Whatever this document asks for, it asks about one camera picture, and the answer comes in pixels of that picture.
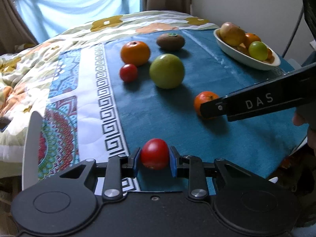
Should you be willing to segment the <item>person hand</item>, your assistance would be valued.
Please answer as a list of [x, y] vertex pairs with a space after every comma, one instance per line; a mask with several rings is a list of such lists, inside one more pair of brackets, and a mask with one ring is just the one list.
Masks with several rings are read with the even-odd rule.
[[308, 146], [312, 148], [313, 150], [316, 150], [316, 133], [311, 128], [309, 122], [297, 112], [294, 113], [292, 122], [295, 126], [302, 126], [304, 124], [308, 124], [308, 133], [307, 133]]

